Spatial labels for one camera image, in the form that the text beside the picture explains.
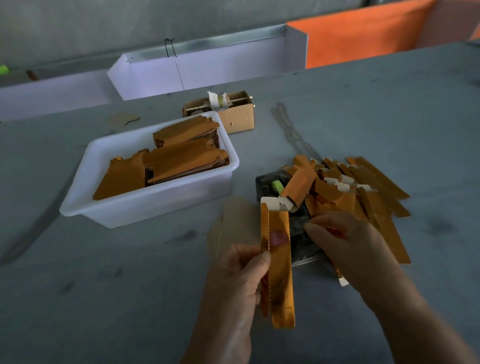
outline white plastic tub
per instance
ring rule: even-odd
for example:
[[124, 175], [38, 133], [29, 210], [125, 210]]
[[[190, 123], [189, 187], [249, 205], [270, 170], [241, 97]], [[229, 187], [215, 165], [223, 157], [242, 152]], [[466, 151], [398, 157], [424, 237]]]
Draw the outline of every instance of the white plastic tub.
[[130, 158], [140, 149], [154, 149], [154, 132], [189, 118], [106, 136], [92, 141], [85, 150], [60, 213], [64, 216], [82, 214], [107, 228], [116, 228], [229, 194], [232, 172], [239, 166], [239, 158], [218, 114], [209, 111], [202, 115], [220, 124], [220, 148], [228, 152], [229, 165], [95, 201], [92, 196], [110, 159], [115, 156]]

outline white panel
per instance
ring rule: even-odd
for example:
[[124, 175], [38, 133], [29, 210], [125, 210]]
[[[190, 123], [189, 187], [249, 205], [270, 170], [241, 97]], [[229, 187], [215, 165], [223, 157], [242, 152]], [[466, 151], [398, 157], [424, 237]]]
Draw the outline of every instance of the white panel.
[[185, 90], [282, 73], [285, 38], [235, 44], [176, 58]]
[[0, 121], [121, 101], [106, 70], [0, 88]]
[[307, 64], [308, 34], [287, 25], [283, 72], [304, 70]]
[[128, 63], [122, 55], [108, 76], [124, 100], [183, 90], [174, 57]]

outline green object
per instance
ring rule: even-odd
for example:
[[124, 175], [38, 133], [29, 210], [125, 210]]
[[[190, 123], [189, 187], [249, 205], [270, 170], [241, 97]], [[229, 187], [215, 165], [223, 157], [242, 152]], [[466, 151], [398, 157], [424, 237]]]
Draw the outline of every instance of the green object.
[[277, 192], [279, 195], [283, 192], [284, 188], [282, 185], [282, 182], [279, 180], [273, 181], [272, 182], [272, 188], [275, 192]]
[[5, 66], [4, 64], [0, 66], [0, 74], [7, 74], [8, 72], [10, 72], [10, 70], [7, 66]]

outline person's left hand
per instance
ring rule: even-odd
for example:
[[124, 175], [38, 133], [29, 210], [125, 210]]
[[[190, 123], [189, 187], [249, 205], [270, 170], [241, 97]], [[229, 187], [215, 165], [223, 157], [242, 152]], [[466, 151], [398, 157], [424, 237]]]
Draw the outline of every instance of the person's left hand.
[[246, 364], [257, 288], [270, 253], [255, 245], [232, 245], [208, 270], [197, 322], [182, 364]]

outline black string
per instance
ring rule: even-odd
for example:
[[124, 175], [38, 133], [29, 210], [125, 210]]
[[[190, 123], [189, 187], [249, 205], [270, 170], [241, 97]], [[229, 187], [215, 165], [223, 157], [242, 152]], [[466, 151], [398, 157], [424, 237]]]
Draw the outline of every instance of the black string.
[[169, 57], [169, 58], [170, 58], [170, 56], [168, 55], [167, 42], [170, 42], [170, 45], [172, 46], [172, 49], [173, 49], [173, 54], [175, 54], [175, 57], [177, 56], [177, 54], [175, 53], [175, 48], [173, 47], [173, 41], [174, 40], [175, 40], [175, 38], [172, 38], [172, 39], [165, 38], [165, 40], [164, 40], [165, 50], [167, 51], [167, 57]]

